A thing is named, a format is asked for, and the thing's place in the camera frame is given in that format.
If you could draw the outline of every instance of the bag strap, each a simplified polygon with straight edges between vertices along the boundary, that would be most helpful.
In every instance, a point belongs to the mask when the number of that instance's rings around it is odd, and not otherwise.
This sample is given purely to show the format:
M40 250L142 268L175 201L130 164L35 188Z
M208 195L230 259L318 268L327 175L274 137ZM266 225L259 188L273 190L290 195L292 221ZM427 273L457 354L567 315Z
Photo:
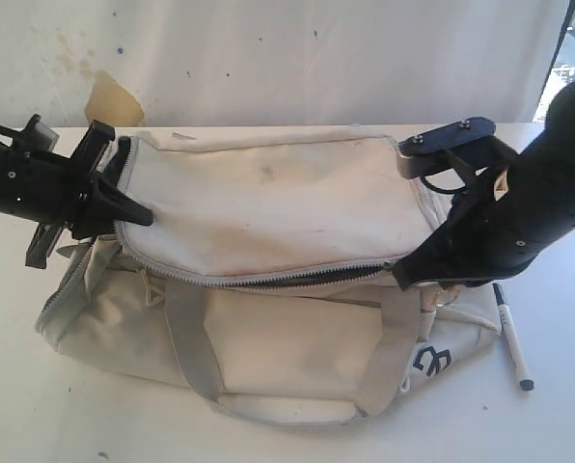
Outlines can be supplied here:
M165 312L180 369L190 388L208 400L213 408L255 422L315 426L356 422L379 415L389 406L403 381L419 332L420 291L417 288L407 291L389 288L381 304L382 337L373 349L355 395L354 415L345 421L278 422L222 403L225 385L204 326L206 292L204 287L176 280L168 280L166 284Z

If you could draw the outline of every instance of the white duffel bag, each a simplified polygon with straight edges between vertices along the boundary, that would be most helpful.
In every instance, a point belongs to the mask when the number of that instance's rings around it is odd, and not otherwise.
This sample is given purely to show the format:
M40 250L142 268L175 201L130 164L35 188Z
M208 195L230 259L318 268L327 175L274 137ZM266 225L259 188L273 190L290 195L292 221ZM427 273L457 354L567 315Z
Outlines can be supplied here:
M37 330L104 370L259 422L359 421L500 334L493 289L401 291L393 263L446 198L362 127L205 142L131 138L119 188L149 227L67 247Z

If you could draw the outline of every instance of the marker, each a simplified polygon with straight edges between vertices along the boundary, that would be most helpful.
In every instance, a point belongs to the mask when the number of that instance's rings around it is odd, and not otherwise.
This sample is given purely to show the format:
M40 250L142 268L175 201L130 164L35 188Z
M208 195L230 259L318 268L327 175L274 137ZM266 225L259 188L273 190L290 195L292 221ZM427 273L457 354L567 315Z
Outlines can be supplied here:
M512 317L510 316L510 308L508 307L507 300L504 297L504 293L502 292L502 287L500 285L494 283L493 290L496 293L496 302L498 303L498 310L500 311L500 320L502 321L505 338L507 339L510 357L512 357L512 362L515 365L515 375L517 377L517 381L519 381L519 387L524 391L531 391L534 389L534 381L528 373L526 360L524 359L521 347L519 346L519 339L517 338L517 332L515 330L515 325L512 322Z

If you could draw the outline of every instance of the bag handle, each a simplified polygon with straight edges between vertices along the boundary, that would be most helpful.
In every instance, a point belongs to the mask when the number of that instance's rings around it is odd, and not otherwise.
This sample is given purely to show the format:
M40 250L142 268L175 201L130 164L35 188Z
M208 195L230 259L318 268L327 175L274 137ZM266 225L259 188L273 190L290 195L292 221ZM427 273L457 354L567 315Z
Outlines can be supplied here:
M228 415L283 426L315 426L357 422L379 415L389 406L403 381L420 324L421 295L389 288L382 300L382 337L373 349L354 398L354 415L344 421L278 422L235 410L222 403L226 392L221 369L204 326L207 289L168 280L165 313L178 364L191 390Z

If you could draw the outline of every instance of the white table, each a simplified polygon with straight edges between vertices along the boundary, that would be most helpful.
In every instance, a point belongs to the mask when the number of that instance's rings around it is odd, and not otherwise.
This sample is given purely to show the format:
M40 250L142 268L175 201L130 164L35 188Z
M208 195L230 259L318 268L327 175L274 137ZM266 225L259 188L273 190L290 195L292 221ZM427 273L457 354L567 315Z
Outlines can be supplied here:
M426 127L390 129L403 139ZM197 137L250 130L260 129L177 129ZM84 129L58 131L57 151L70 153ZM522 149L539 131L501 124L498 135ZM187 390L54 354L33 324L67 263L54 256L45 271L25 268L33 230L0 215L0 462L106 461L100 452L127 463L575 461L575 232L504 283L534 391L518 390L497 342L372 422L285 430L218 415Z

